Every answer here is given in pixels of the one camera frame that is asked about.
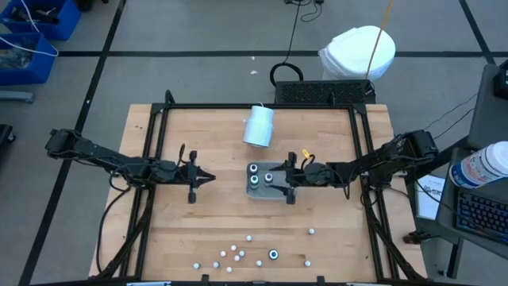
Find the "grey plastic tray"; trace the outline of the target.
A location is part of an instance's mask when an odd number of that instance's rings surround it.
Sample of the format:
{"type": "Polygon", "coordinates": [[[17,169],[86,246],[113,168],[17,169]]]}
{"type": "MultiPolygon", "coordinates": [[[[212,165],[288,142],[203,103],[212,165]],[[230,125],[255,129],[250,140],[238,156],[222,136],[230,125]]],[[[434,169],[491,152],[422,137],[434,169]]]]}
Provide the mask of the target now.
{"type": "Polygon", "coordinates": [[[276,189],[276,186],[284,186],[289,188],[289,184],[286,182],[285,171],[274,171],[273,168],[281,165],[281,163],[275,162],[251,162],[248,163],[246,168],[247,180],[246,180],[246,194],[251,199],[268,199],[268,200],[283,200],[286,201],[286,195],[276,189]],[[257,185],[250,184],[250,174],[248,166],[250,164],[256,164],[258,166],[258,172],[256,175],[259,177],[259,183],[257,185]],[[264,182],[264,175],[269,172],[273,175],[274,179],[272,183],[264,182]]]}

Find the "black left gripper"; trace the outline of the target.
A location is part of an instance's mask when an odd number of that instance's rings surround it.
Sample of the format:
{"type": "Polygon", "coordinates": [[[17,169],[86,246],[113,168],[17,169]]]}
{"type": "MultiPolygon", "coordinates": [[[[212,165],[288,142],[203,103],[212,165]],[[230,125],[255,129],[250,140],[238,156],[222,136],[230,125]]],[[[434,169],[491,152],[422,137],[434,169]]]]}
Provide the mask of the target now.
{"type": "Polygon", "coordinates": [[[196,189],[203,184],[216,180],[215,175],[204,171],[195,164],[197,152],[192,150],[189,160],[183,165],[175,164],[173,161],[162,160],[156,171],[156,182],[158,184],[182,184],[189,186],[188,203],[196,203],[196,189]]]}

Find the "yellow rod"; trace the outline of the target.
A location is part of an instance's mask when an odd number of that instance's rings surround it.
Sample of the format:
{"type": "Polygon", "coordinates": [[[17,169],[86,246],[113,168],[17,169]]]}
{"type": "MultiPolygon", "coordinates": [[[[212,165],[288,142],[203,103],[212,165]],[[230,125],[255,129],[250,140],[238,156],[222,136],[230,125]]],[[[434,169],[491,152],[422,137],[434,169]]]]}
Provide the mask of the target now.
{"type": "Polygon", "coordinates": [[[382,24],[381,24],[381,26],[379,28],[377,37],[375,39],[375,44],[374,44],[373,49],[372,49],[371,56],[370,56],[370,59],[368,61],[368,69],[367,69],[367,71],[365,73],[365,77],[364,77],[365,79],[369,79],[372,62],[374,60],[375,53],[376,53],[376,50],[377,50],[380,38],[382,36],[383,30],[386,28],[386,25],[387,25],[387,22],[388,22],[388,19],[389,19],[389,16],[390,16],[390,12],[391,12],[393,3],[394,3],[394,0],[389,0],[389,2],[388,2],[388,6],[387,6],[387,9],[386,9],[386,12],[385,12],[385,14],[383,16],[382,24]]]}

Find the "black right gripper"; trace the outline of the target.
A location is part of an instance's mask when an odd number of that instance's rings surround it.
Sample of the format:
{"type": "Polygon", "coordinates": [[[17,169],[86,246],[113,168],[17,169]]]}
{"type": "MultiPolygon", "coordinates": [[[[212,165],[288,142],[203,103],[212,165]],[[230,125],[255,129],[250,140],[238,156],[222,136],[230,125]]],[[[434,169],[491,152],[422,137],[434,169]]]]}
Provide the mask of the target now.
{"type": "Polygon", "coordinates": [[[286,182],[288,187],[276,186],[276,189],[286,195],[286,204],[295,204],[297,187],[326,187],[332,179],[332,173],[325,164],[315,163],[314,154],[306,154],[306,158],[296,168],[297,155],[288,153],[288,159],[281,165],[273,168],[274,171],[286,170],[286,182]]]}

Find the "black desk device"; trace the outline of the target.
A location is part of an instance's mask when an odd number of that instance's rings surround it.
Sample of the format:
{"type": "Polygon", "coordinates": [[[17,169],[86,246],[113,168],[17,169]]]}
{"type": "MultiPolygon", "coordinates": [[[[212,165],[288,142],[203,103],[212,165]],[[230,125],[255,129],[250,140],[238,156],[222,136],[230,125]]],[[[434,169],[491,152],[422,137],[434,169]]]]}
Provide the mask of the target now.
{"type": "Polygon", "coordinates": [[[499,66],[493,79],[493,88],[496,97],[508,100],[508,59],[499,66]]]}

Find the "grey floor bar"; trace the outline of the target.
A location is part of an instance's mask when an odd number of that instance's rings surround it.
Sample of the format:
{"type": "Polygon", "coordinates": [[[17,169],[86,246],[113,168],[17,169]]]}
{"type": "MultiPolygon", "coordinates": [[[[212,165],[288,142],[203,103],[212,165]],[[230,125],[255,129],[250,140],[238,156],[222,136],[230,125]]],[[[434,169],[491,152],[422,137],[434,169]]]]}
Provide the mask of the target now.
{"type": "Polygon", "coordinates": [[[24,91],[0,91],[0,101],[34,102],[34,95],[24,91]]]}

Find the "black floor object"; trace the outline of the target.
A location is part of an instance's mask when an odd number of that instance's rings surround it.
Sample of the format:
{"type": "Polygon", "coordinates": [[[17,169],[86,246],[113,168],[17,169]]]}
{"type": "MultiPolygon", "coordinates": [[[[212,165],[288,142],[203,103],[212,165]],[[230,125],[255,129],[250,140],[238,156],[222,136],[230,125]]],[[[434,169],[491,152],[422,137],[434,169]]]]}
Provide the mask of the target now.
{"type": "Polygon", "coordinates": [[[15,140],[16,135],[14,134],[13,127],[6,124],[0,124],[0,157],[15,140]]]}

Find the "white wipes canister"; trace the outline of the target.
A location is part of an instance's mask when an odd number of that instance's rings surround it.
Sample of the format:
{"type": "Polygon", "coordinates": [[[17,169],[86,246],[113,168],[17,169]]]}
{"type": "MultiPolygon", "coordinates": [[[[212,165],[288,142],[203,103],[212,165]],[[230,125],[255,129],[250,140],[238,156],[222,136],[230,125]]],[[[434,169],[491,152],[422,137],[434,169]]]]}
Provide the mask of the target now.
{"type": "Polygon", "coordinates": [[[450,180],[463,188],[478,188],[508,178],[508,141],[500,141],[465,157],[448,171],[450,180]]]}

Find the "blue storage bin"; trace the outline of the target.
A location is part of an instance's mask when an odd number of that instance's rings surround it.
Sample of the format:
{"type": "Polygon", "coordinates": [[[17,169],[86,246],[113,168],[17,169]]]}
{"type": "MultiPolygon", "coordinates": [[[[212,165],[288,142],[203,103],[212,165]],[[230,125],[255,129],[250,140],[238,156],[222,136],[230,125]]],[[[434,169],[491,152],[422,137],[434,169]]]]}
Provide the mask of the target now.
{"type": "Polygon", "coordinates": [[[0,86],[45,83],[56,57],[41,33],[0,34],[0,86]]]}
{"type": "Polygon", "coordinates": [[[48,40],[68,40],[81,12],[73,0],[10,0],[0,23],[13,33],[41,32],[48,40]]]}

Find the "white printed paper sheet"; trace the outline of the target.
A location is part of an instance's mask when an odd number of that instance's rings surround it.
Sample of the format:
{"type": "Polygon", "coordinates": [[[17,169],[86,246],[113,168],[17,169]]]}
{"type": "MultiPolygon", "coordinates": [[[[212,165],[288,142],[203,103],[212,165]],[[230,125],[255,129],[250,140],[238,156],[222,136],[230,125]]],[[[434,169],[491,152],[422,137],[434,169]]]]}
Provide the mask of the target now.
{"type": "Polygon", "coordinates": [[[435,220],[444,189],[445,179],[427,175],[420,178],[416,187],[416,216],[435,220]]]}

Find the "grey desk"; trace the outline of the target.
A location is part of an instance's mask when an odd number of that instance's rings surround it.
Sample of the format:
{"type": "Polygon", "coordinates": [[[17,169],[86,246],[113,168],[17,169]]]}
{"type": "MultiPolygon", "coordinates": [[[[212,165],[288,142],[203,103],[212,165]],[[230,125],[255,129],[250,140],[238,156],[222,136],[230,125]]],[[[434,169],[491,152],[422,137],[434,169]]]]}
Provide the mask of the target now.
{"type": "MultiPolygon", "coordinates": [[[[489,144],[508,141],[508,99],[501,99],[494,95],[494,78],[499,71],[500,67],[495,64],[487,64],[483,68],[469,134],[444,151],[448,155],[450,164],[459,162],[472,151],[482,149],[489,144]]],[[[441,225],[444,232],[468,240],[508,260],[506,243],[497,243],[489,238],[458,230],[453,226],[455,217],[447,206],[456,205],[459,190],[450,179],[445,181],[441,196],[443,204],[437,212],[436,222],[441,225]]]]}

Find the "black desk foot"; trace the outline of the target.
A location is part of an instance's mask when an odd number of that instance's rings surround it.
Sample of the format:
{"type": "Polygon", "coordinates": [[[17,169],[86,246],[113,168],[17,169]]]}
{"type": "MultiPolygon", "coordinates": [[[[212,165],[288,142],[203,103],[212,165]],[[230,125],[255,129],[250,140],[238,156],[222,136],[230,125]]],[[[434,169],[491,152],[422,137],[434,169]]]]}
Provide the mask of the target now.
{"type": "Polygon", "coordinates": [[[420,245],[423,242],[427,242],[432,238],[439,238],[439,235],[435,235],[426,230],[415,230],[406,234],[402,240],[406,244],[420,245]]]}

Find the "black backlit keyboard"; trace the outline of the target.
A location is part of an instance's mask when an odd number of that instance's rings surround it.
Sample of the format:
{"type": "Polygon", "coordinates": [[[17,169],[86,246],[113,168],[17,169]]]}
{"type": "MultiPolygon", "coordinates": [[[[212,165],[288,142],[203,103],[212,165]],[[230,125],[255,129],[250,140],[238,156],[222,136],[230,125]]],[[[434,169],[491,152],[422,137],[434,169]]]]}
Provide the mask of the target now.
{"type": "Polygon", "coordinates": [[[508,245],[508,204],[458,191],[454,228],[508,245]]]}

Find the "black aluminium table frame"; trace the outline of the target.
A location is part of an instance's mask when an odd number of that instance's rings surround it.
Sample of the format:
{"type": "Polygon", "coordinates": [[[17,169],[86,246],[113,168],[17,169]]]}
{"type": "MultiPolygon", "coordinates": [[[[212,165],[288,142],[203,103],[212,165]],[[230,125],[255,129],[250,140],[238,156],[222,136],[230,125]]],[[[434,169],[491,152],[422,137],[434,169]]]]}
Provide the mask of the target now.
{"type": "Polygon", "coordinates": [[[147,243],[132,248],[120,274],[144,280],[198,280],[208,274],[212,281],[274,282],[310,282],[317,276],[333,282],[370,282],[389,277],[391,262],[382,242],[369,232],[359,182],[352,184],[349,197],[337,188],[302,187],[293,205],[251,199],[245,191],[246,168],[252,161],[281,163],[289,152],[303,149],[319,162],[351,161],[358,153],[380,147],[394,135],[387,107],[369,105],[364,114],[278,109],[267,149],[242,141],[250,114],[248,104],[170,111],[162,157],[176,160],[182,145],[196,150],[198,164],[216,180],[198,189],[193,204],[187,201],[187,187],[159,186],[153,193],[147,243]],[[309,228],[315,233],[308,234],[309,228]],[[270,249],[279,252],[277,260],[269,258],[270,249]],[[245,256],[234,261],[240,250],[245,256]],[[227,273],[227,267],[233,271],[227,273]]]}

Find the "white lined waste bin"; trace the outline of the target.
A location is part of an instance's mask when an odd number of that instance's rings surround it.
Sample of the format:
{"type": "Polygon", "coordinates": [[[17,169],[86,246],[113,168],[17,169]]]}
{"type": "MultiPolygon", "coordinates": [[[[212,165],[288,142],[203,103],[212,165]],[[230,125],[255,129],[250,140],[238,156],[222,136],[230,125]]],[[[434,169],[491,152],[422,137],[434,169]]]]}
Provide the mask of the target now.
{"type": "Polygon", "coordinates": [[[323,67],[322,80],[369,79],[383,76],[394,60],[394,40],[380,28],[365,25],[334,37],[318,52],[323,67]]]}

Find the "black vented computer case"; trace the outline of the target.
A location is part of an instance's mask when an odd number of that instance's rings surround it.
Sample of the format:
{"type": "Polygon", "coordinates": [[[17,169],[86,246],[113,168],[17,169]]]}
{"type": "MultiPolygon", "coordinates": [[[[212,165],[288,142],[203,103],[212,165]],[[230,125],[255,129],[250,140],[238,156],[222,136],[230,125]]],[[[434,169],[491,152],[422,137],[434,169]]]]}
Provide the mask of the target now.
{"type": "Polygon", "coordinates": [[[281,81],[275,85],[276,103],[375,104],[375,88],[369,80],[281,81]]]}

